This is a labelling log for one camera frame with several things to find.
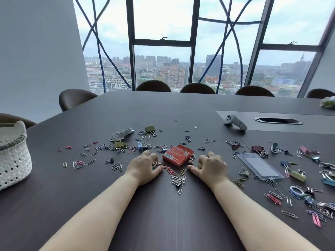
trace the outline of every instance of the chair backrest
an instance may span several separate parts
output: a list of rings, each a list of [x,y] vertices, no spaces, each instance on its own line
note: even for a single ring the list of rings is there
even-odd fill
[[[180,92],[182,93],[203,93],[203,94],[216,94],[208,85],[201,83],[191,83],[185,85]]]
[[[97,96],[93,92],[82,89],[67,89],[59,95],[59,106],[64,112]]]
[[[335,96],[335,93],[328,91],[326,89],[313,89],[307,93],[306,98],[310,99],[323,99],[325,97]]]
[[[235,95],[274,97],[274,95],[269,90],[256,85],[241,87],[238,89]]]
[[[136,91],[145,91],[145,92],[171,92],[170,87],[159,80],[149,80],[140,84]]]
[[[25,128],[29,128],[31,126],[36,125],[36,122],[33,122],[31,120],[27,120],[25,118],[21,118],[19,116],[7,114],[7,113],[0,113],[0,123],[15,123],[18,120],[23,121]]]

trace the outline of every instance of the red cardboard box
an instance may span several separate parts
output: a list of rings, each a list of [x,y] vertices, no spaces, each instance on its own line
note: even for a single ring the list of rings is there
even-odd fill
[[[174,146],[163,154],[163,160],[181,167],[194,153],[191,149],[182,145]]]

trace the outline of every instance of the dark wooden table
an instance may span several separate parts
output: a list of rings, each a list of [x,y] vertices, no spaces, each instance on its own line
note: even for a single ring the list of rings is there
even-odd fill
[[[124,172],[113,171],[104,161],[113,157],[124,170],[127,161],[139,155],[110,150],[95,156],[79,155],[83,146],[94,141],[109,143],[116,131],[132,127],[135,133],[126,140],[135,146],[138,131],[154,125],[157,137],[152,145],[178,145],[191,136],[189,147],[196,160],[203,152],[222,155],[228,164],[231,179],[239,177],[244,164],[233,159],[226,140],[240,141],[249,151],[252,145],[269,147],[269,140],[295,152],[300,145],[321,152],[322,160],[334,163],[334,135],[289,133],[274,131],[246,131],[223,125],[216,110],[273,112],[312,115],[335,115],[335,111],[319,108],[320,100],[272,97],[194,95],[156,92],[109,92],[74,109],[61,113],[27,130],[27,144],[32,158],[31,174],[20,183],[0,191],[0,250],[38,250],[77,211],[110,186]],[[214,143],[203,144],[209,139]],[[58,152],[58,147],[70,145],[71,150]],[[74,160],[96,161],[82,169],[73,169]],[[308,186],[323,189],[316,198],[335,202],[335,188],[321,183],[319,167],[309,159],[296,156],[270,155],[268,162],[283,173],[280,160],[296,161],[306,171]],[[173,169],[179,174],[182,170]],[[288,194],[294,179],[282,179],[278,188]],[[271,204],[264,193],[274,188],[263,181],[250,178],[243,190],[250,198],[271,211],[322,251],[334,250],[335,221],[322,222],[318,228],[306,213],[302,201],[292,198],[293,207],[286,201],[282,206]],[[290,211],[299,218],[292,219],[281,213]],[[125,211],[110,250],[245,250],[229,219],[210,189],[189,171],[181,195],[171,184],[164,171],[149,184],[140,187]]]

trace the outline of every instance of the sky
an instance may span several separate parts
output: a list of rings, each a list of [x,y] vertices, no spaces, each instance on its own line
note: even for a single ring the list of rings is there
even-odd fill
[[[97,14],[107,0],[95,0]],[[92,0],[79,0],[91,23],[94,22]],[[229,0],[223,0],[228,9]],[[230,18],[234,21],[247,0],[233,0]],[[265,0],[252,0],[239,21],[259,21]],[[89,31],[89,25],[74,1],[81,42]],[[318,45],[335,7],[335,0],[275,0],[264,43]],[[134,0],[135,37],[142,39],[190,40],[193,0]],[[219,0],[201,0],[199,16],[226,20]],[[126,0],[111,0],[98,21],[98,33],[107,54],[113,58],[129,56]],[[206,62],[208,54],[218,50],[224,37],[225,24],[199,21],[195,50],[195,62]],[[249,64],[258,25],[236,25],[243,64]],[[135,55],[155,55],[179,58],[189,62],[188,47],[135,46]],[[298,51],[261,50],[258,65],[280,66],[294,63],[304,54],[312,60],[315,53]],[[94,34],[85,47],[84,56],[98,56]],[[223,63],[239,62],[236,42],[231,33],[225,42]]]

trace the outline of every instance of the white wall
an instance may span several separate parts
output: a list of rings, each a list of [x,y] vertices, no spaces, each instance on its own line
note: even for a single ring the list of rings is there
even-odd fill
[[[335,93],[335,30],[321,57],[307,92],[315,88],[327,89]]]
[[[61,113],[63,90],[89,90],[73,1],[0,3],[0,112],[35,122]]]

